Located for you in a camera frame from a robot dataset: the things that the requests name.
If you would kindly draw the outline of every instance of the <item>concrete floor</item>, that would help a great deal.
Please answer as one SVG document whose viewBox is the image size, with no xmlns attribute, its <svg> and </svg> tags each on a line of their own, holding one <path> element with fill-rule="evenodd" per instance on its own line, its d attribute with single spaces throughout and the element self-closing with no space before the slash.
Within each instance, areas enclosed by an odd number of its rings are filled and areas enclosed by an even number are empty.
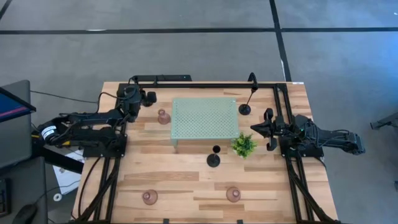
<svg viewBox="0 0 398 224">
<path fill-rule="evenodd" d="M 2 6 L 6 0 L 0 0 Z M 398 2 L 276 0 L 281 27 L 398 26 Z M 13 0 L 0 30 L 273 27 L 268 0 Z M 326 165 L 340 220 L 398 220 L 398 132 L 369 122 L 398 111 L 398 33 L 289 33 L 292 79 L 305 82 L 314 120 L 364 139 L 367 153 L 327 149 Z M 105 81 L 138 74 L 191 74 L 194 80 L 284 80 L 274 33 L 0 35 L 0 84 L 96 100 Z M 95 105 L 32 94 L 40 124 L 59 112 Z M 49 167 L 48 187 L 56 185 Z M 75 192 L 49 200 L 49 217 L 69 219 Z"/>
</svg>

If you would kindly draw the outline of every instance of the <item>monitor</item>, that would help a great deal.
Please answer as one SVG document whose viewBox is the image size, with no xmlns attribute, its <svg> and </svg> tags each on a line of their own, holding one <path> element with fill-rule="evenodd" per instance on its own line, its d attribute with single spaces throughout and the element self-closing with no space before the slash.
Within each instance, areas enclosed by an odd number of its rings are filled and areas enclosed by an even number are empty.
<svg viewBox="0 0 398 224">
<path fill-rule="evenodd" d="M 0 122 L 24 116 L 36 111 L 36 108 L 18 96 L 0 87 Z"/>
</svg>

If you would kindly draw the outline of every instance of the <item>green plant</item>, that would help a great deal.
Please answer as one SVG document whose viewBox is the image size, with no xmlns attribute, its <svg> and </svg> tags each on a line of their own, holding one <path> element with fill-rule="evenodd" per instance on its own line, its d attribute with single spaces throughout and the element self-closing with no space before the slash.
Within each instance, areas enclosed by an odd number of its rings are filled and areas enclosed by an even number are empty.
<svg viewBox="0 0 398 224">
<path fill-rule="evenodd" d="M 251 139 L 252 134 L 245 136 L 243 133 L 238 138 L 232 140 L 232 148 L 239 156 L 247 158 L 257 146 L 257 142 Z"/>
</svg>

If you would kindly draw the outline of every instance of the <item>perforated plate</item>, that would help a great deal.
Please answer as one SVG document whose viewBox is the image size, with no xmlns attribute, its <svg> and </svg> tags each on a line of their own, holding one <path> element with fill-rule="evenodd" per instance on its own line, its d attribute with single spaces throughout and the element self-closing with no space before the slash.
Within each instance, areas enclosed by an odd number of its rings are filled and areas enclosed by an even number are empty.
<svg viewBox="0 0 398 224">
<path fill-rule="evenodd" d="M 174 98 L 172 139 L 231 139 L 238 136 L 235 98 Z"/>
</svg>

